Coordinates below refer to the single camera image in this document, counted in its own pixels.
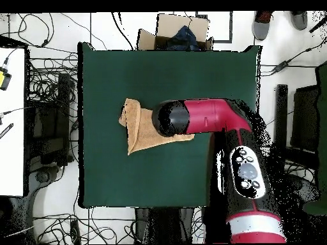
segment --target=tan towel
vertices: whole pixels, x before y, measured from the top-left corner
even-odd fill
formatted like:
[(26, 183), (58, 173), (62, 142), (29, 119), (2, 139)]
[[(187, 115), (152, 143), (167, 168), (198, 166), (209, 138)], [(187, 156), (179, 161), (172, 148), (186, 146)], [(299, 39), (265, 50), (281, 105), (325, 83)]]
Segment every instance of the tan towel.
[(126, 99), (119, 123), (127, 127), (127, 155), (157, 145), (189, 141), (194, 138), (194, 135), (174, 135), (173, 137), (159, 135), (152, 124), (151, 115), (152, 111), (141, 108), (137, 100)]

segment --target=black button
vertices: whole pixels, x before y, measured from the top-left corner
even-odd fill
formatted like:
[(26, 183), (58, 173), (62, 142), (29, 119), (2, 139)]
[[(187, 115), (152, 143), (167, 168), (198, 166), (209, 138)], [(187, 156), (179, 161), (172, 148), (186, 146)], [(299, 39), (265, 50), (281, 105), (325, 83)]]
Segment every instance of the black button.
[(252, 187), (255, 188), (255, 189), (259, 189), (260, 184), (257, 181), (252, 181)]

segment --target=sneaker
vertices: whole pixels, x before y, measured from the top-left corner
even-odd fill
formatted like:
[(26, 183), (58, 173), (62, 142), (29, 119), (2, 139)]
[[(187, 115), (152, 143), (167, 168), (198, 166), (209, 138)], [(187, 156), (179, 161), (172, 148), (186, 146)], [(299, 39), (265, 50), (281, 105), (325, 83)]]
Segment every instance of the sneaker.
[(257, 40), (264, 40), (269, 31), (270, 18), (273, 11), (256, 11), (252, 24), (252, 32)]
[(307, 28), (308, 15), (306, 11), (291, 11), (292, 25), (297, 30), (304, 30)]

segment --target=gray button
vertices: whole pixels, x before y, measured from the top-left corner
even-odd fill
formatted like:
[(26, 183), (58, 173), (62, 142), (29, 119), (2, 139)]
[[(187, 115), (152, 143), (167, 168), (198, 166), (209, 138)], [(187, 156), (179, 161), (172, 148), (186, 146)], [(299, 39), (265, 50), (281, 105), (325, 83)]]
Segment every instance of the gray button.
[(238, 169), (238, 175), (242, 179), (255, 179), (258, 176), (258, 172), (253, 165), (243, 163)]
[(252, 181), (252, 187), (255, 188), (255, 189), (259, 189), (260, 184), (257, 181)]
[(242, 187), (245, 188), (245, 189), (247, 189), (247, 188), (250, 187), (250, 183), (248, 183), (247, 181), (242, 181), (242, 182), (241, 182), (241, 185), (242, 185)]

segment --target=green tabletop mat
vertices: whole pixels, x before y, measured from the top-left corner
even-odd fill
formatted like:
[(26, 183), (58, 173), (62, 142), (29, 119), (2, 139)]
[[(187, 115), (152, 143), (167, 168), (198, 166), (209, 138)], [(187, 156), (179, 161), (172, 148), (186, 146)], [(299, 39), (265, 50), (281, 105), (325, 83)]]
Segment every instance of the green tabletop mat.
[(241, 99), (255, 110), (259, 46), (246, 52), (94, 51), (83, 48), (84, 207), (195, 207), (208, 202), (209, 133), (127, 156), (118, 123), (126, 98)]

